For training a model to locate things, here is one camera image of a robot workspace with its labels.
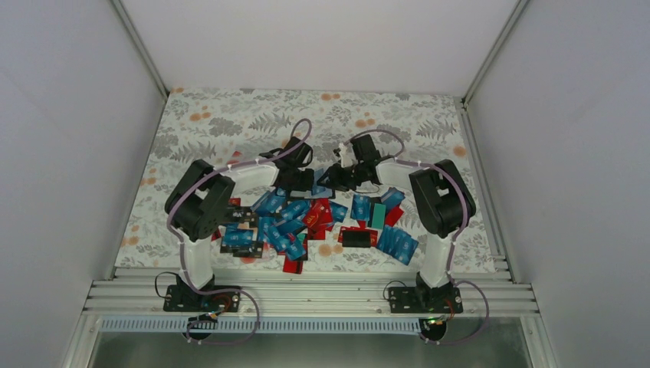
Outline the black leather card holder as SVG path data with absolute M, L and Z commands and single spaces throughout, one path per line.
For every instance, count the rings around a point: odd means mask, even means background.
M 289 193 L 288 198 L 289 199 L 335 199 L 336 198 L 336 193 L 325 189 L 323 187 L 319 187 L 316 184 L 316 181 L 319 179 L 320 176 L 323 175 L 325 172 L 324 168 L 316 169 L 313 171 L 314 175 L 314 180 L 313 180 L 313 185 L 310 190 L 307 191 L 291 191 Z

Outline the red VIP card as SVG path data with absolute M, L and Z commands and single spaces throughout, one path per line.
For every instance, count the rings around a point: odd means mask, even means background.
M 315 199 L 307 210 L 302 222 L 312 232 L 320 232 L 333 226 L 334 219 L 329 199 Z

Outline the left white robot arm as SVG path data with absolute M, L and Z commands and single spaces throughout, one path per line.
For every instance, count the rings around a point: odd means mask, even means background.
M 177 285 L 193 310 L 204 310 L 213 300 L 211 238 L 225 223 L 231 195 L 289 179 L 290 169 L 304 168 L 312 159 L 311 146 L 292 137 L 287 147 L 262 153 L 252 161 L 215 168 L 198 159 L 186 170 L 169 195 L 165 211 L 166 226 L 180 247 Z

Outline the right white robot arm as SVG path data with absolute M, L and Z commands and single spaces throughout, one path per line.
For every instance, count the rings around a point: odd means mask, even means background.
M 317 180 L 317 184 L 336 191 L 352 191 L 363 183 L 388 185 L 409 190 L 415 199 L 419 220 L 425 230 L 440 239 L 443 246 L 429 238 L 425 259 L 415 279 L 415 302 L 425 312 L 433 312 L 445 301 L 453 301 L 457 284 L 451 276 L 455 243 L 476 213 L 476 205 L 456 165 L 450 159 L 434 164 L 383 156 L 368 134 L 359 134 L 335 150 L 339 160 Z

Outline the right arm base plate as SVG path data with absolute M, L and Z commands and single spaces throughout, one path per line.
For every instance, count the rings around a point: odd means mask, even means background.
M 392 314 L 461 314 L 464 312 L 461 293 L 457 287 L 435 297 L 420 298 L 416 287 L 393 286 L 386 297 Z

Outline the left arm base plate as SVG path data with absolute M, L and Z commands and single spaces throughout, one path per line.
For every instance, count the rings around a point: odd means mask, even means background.
M 218 294 L 197 294 L 183 285 L 167 287 L 162 309 L 165 312 L 238 312 L 241 301 L 241 288 L 218 285 L 215 290 L 226 289 Z

